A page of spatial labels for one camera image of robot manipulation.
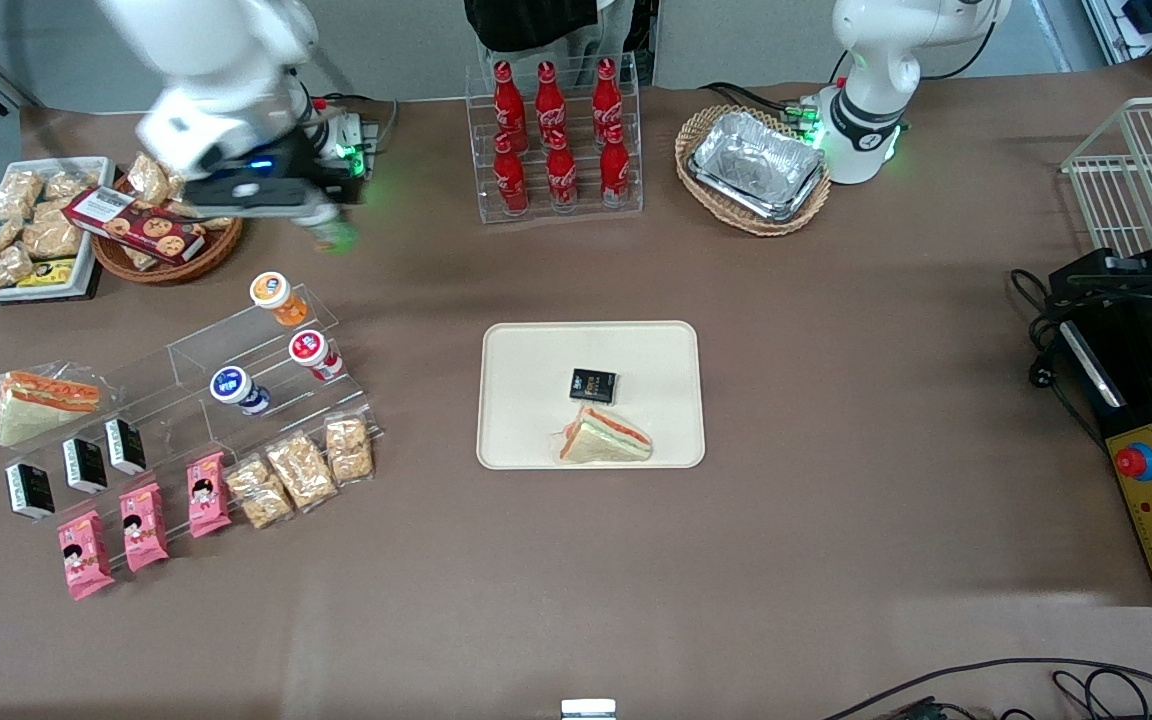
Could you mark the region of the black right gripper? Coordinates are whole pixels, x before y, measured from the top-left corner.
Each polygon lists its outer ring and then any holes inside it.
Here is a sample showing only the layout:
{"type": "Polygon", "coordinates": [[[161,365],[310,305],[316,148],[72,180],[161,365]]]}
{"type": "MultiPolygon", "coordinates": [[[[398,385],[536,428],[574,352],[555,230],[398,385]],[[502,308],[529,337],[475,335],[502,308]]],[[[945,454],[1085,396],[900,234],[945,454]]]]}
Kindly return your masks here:
{"type": "Polygon", "coordinates": [[[189,179],[183,200],[202,217],[297,217],[298,227],[333,251],[356,245],[358,232],[338,205],[338,159],[323,158],[303,132],[288,132],[237,158],[210,151],[209,176],[189,179]]]}

